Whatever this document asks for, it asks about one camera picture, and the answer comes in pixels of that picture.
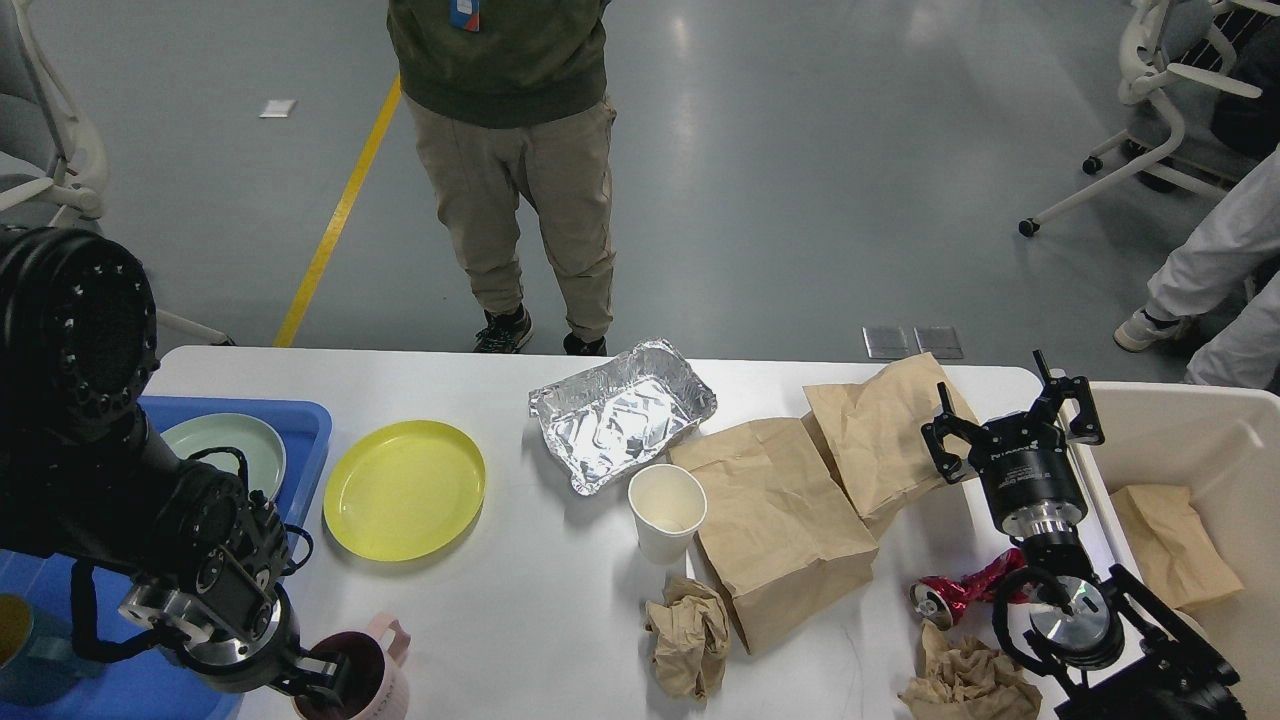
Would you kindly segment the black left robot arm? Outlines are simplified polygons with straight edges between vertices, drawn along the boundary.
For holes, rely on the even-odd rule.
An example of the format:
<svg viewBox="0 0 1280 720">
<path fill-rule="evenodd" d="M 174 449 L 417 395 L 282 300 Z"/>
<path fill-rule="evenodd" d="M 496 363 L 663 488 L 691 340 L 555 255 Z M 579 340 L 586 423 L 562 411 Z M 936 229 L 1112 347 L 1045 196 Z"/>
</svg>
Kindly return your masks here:
<svg viewBox="0 0 1280 720">
<path fill-rule="evenodd" d="M 338 707 L 355 665 L 306 650 L 297 571 L 247 460 L 178 457 L 140 396 L 157 310 L 140 260 L 91 231 L 3 231 L 3 547 L 73 559 L 70 643 L 114 664 L 156 647 L 221 692 Z"/>
</svg>

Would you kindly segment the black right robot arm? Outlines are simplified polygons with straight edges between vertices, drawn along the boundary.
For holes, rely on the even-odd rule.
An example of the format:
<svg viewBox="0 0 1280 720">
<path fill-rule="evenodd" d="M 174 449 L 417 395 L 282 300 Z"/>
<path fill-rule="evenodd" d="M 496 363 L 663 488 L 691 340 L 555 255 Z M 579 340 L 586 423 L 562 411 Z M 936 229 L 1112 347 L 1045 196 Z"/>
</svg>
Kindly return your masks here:
<svg viewBox="0 0 1280 720">
<path fill-rule="evenodd" d="M 1030 407 L 982 424 L 957 415 L 938 383 L 940 410 L 922 436 L 950 484 L 980 480 L 995 529 L 1024 557 L 995 585 L 1000 648 L 1066 698 L 1061 719 L 1243 719 L 1235 667 L 1120 565 L 1101 578 L 1078 527 L 1088 514 L 1070 443 L 1105 433 L 1082 375 L 1055 375 L 1033 357 L 1042 389 Z"/>
</svg>

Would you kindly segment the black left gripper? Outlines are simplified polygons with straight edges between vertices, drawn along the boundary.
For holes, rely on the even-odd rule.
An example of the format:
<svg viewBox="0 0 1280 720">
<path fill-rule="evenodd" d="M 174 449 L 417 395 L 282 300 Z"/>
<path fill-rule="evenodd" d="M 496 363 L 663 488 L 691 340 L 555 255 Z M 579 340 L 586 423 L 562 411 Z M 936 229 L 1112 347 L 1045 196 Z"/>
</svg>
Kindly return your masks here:
<svg viewBox="0 0 1280 720">
<path fill-rule="evenodd" d="M 303 698 L 317 708 L 343 708 L 353 679 L 353 664 L 340 651 L 301 653 L 300 628 L 283 585 L 274 585 L 266 629 L 239 638 L 225 619 L 196 594 L 160 585 L 132 585 L 118 612 L 143 629 L 169 626 L 180 633 L 175 661 L 225 693 L 244 693 L 264 685 Z"/>
</svg>

